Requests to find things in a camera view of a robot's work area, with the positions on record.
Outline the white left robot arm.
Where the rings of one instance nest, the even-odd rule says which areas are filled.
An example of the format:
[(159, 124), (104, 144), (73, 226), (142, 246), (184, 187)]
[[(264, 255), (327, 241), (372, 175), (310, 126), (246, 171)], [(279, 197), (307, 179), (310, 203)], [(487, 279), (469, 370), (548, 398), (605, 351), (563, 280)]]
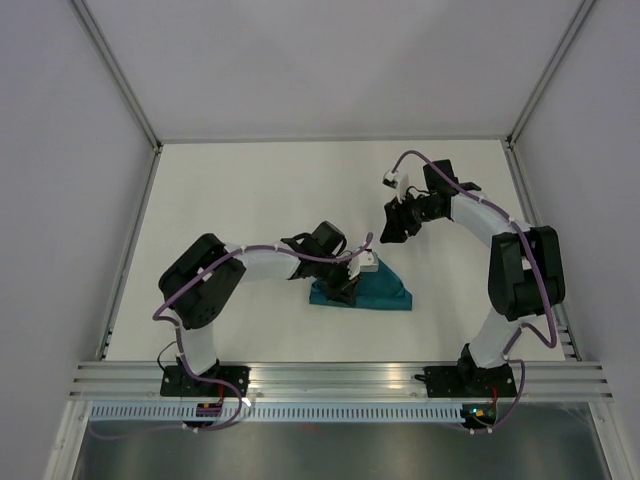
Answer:
[(184, 385), (198, 396), (216, 389), (219, 357), (213, 322), (240, 285), (313, 278), (324, 283), (331, 300), (352, 306), (358, 263), (371, 241), (368, 234), (363, 245), (347, 254), (345, 235), (328, 221), (311, 233), (269, 244), (236, 245), (212, 233), (201, 235), (161, 275), (163, 303), (152, 314), (153, 320), (173, 325)]

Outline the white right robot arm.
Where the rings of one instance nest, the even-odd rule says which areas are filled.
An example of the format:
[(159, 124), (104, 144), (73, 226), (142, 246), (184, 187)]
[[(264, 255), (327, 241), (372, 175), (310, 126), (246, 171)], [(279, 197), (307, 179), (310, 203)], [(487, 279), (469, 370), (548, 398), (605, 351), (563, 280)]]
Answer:
[(411, 194), (408, 177), (399, 169), (394, 165), (382, 180), (395, 197), (384, 207), (381, 243), (404, 243), (423, 224), (448, 219), (489, 249), (491, 308), (478, 334), (462, 351), (460, 360), (467, 364), (456, 371), (459, 388), (478, 395), (491, 385), (491, 369), (506, 363), (524, 330), (550, 349), (558, 343), (553, 308), (566, 293), (558, 234), (549, 226), (516, 220), (480, 186), (459, 181), (448, 159), (425, 163), (426, 188), (417, 194)]

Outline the teal cloth napkin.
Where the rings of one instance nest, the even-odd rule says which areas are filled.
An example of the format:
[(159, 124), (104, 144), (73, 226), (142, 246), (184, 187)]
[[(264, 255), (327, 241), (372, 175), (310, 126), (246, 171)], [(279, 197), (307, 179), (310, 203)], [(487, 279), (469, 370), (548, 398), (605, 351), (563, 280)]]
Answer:
[(348, 294), (347, 302), (330, 299), (325, 283), (312, 283), (308, 303), (335, 308), (409, 312), (413, 309), (413, 295), (400, 277), (383, 261), (378, 261), (375, 272), (364, 272)]

